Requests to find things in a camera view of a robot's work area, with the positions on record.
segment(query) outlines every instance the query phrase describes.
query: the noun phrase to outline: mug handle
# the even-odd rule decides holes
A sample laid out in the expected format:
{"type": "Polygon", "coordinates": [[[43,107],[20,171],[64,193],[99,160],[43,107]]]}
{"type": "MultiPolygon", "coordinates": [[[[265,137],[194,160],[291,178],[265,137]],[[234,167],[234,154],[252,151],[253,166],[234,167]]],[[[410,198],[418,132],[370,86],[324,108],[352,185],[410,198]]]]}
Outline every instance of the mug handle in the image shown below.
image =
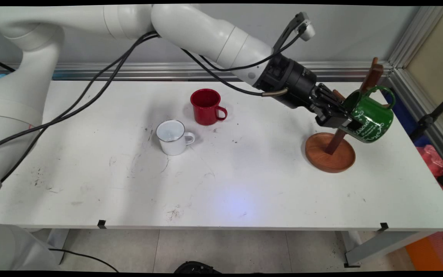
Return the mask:
{"type": "Polygon", "coordinates": [[[191,132],[184,133],[184,136],[185,137],[191,137],[190,140],[186,140],[186,145],[192,144],[196,140],[195,135],[193,133],[191,133],[191,132]]]}
{"type": "Polygon", "coordinates": [[[218,115],[217,115],[217,119],[219,121],[224,121],[226,119],[226,116],[228,115],[226,109],[224,107],[220,107],[220,106],[217,106],[215,109],[221,110],[225,114],[225,117],[223,117],[223,118],[222,117],[218,117],[218,115]]]}
{"type": "Polygon", "coordinates": [[[370,97],[370,95],[377,91],[377,90],[385,90],[387,93],[389,93],[389,95],[392,98],[391,103],[387,106],[387,109],[392,109],[392,107],[394,107],[394,105],[396,104],[396,97],[394,96],[394,93],[392,93],[392,91],[385,86],[374,86],[373,88],[369,89],[366,93],[365,96],[370,97]]]}

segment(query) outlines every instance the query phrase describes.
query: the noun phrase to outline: white table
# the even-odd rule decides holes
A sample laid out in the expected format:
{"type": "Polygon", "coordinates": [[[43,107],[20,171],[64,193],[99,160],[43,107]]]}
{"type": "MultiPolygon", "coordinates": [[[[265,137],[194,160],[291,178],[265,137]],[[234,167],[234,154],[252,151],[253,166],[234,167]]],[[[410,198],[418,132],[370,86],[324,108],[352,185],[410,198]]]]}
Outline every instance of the white table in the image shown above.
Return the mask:
{"type": "MultiPolygon", "coordinates": [[[[71,105],[87,83],[52,81],[44,121],[71,105]]],[[[96,82],[84,101],[103,84],[96,82]]],[[[346,97],[360,83],[326,85],[346,97]]],[[[373,98],[385,103],[380,93],[373,98]]],[[[312,166],[303,150],[310,135],[335,131],[314,117],[218,82],[113,82],[93,105],[49,128],[5,181],[0,223],[328,231],[376,231],[387,223],[375,242],[356,247],[355,241],[351,250],[353,240],[346,239],[350,265],[443,231],[443,191],[397,119],[372,144],[346,136],[355,164],[330,174],[312,166]],[[195,123],[190,95],[200,88],[220,93],[225,121],[195,123]],[[163,154],[155,136],[167,119],[197,136],[180,156],[163,154]]]]}

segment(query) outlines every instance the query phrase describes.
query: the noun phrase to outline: gray wall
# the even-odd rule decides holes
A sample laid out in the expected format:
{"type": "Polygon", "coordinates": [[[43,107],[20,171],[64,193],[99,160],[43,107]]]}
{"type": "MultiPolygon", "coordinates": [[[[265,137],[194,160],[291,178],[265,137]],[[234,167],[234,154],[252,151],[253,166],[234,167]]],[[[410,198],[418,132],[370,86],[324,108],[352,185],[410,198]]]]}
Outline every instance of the gray wall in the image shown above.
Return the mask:
{"type": "MultiPolygon", "coordinates": [[[[418,7],[352,5],[201,4],[211,17],[225,19],[273,46],[297,12],[305,11],[316,35],[297,40],[285,56],[300,62],[387,60],[418,7]]],[[[97,37],[65,29],[60,63],[110,62],[130,47],[130,40],[97,37]]],[[[19,49],[0,34],[0,61],[19,63],[19,49]]],[[[153,39],[136,49],[128,62],[190,62],[188,56],[164,39],[153,39]]]]}

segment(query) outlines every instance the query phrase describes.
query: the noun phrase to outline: black stand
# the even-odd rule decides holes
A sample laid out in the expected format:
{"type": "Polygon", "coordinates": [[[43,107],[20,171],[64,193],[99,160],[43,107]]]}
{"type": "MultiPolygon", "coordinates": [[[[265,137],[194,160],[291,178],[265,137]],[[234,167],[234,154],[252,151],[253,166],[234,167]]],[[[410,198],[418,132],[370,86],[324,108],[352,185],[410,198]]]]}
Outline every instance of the black stand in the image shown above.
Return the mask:
{"type": "Polygon", "coordinates": [[[418,140],[423,133],[430,127],[430,125],[434,124],[434,122],[437,120],[438,116],[440,116],[443,113],[443,101],[438,105],[438,107],[431,113],[424,115],[420,121],[418,121],[418,127],[413,130],[410,134],[410,139],[412,142],[415,142],[418,140]]]}

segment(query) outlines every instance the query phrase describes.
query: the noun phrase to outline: table leg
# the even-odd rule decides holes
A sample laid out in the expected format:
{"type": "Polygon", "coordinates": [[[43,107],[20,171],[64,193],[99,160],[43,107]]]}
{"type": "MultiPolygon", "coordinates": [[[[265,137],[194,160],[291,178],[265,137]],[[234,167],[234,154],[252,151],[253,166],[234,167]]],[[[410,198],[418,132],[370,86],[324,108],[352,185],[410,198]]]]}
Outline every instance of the table leg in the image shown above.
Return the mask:
{"type": "MultiPolygon", "coordinates": [[[[52,229],[51,233],[49,233],[49,237],[47,237],[47,244],[55,249],[63,249],[68,233],[69,229],[52,229]]],[[[65,253],[61,251],[51,252],[56,257],[56,263],[60,265],[65,253]]]]}
{"type": "Polygon", "coordinates": [[[353,237],[353,235],[343,234],[343,240],[345,241],[347,251],[345,254],[346,261],[348,262],[348,266],[358,266],[366,261],[373,260],[400,249],[401,247],[405,247],[406,245],[431,234],[433,234],[433,232],[381,232],[368,241],[355,246],[351,250],[348,250],[346,245],[346,240],[350,239],[345,239],[345,236],[348,235],[349,237],[353,237]]]}

